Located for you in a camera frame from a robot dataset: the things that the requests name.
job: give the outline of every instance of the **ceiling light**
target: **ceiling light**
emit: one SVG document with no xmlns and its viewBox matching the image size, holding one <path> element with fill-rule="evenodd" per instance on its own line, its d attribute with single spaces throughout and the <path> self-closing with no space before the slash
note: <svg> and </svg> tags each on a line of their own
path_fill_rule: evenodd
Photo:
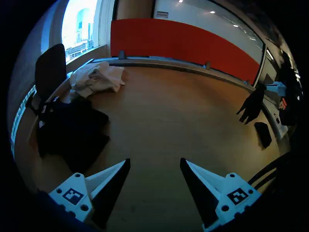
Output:
<svg viewBox="0 0 309 232">
<path fill-rule="evenodd" d="M 268 55 L 271 57 L 271 59 L 273 60 L 273 56 L 270 54 L 270 52 L 268 50 L 266 50 Z"/>
</svg>

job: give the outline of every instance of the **orange wall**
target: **orange wall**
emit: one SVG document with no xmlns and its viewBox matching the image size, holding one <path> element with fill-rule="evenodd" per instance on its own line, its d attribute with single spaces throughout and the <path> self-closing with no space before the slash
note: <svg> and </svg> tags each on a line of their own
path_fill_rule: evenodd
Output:
<svg viewBox="0 0 309 232">
<path fill-rule="evenodd" d="M 254 83 L 260 65 L 231 42 L 209 31 L 163 19 L 112 21 L 111 55 L 162 56 L 204 65 Z"/>
</svg>

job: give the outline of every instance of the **white cloth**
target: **white cloth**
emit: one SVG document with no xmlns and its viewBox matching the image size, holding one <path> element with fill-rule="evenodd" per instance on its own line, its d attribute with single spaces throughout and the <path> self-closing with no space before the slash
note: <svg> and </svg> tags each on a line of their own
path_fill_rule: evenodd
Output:
<svg viewBox="0 0 309 232">
<path fill-rule="evenodd" d="M 70 77 L 71 96 L 78 93 L 82 97 L 88 97 L 97 91 L 105 89 L 118 92 L 120 86 L 125 85 L 121 80 L 123 70 L 124 67 L 109 66 L 106 61 L 90 63 L 80 67 Z"/>
</svg>

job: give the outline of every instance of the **window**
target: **window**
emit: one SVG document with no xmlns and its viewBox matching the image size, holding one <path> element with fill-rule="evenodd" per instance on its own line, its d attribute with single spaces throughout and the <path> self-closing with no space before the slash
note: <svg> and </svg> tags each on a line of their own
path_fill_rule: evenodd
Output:
<svg viewBox="0 0 309 232">
<path fill-rule="evenodd" d="M 70 0 L 62 24 L 66 62 L 99 44 L 93 42 L 93 19 L 97 0 Z"/>
</svg>

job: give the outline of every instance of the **black glove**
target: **black glove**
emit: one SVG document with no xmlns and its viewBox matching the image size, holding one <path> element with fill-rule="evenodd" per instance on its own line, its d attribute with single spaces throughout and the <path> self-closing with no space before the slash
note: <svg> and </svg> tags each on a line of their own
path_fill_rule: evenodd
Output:
<svg viewBox="0 0 309 232">
<path fill-rule="evenodd" d="M 236 113 L 239 114 L 245 109 L 243 115 L 239 119 L 240 122 L 243 123 L 244 120 L 248 118 L 245 122 L 245 124 L 248 124 L 249 122 L 258 117 L 262 108 L 265 89 L 265 85 L 259 85 L 257 89 L 252 94 L 250 94 L 249 97 L 247 97 L 247 99 L 244 101 L 243 106 Z"/>
</svg>

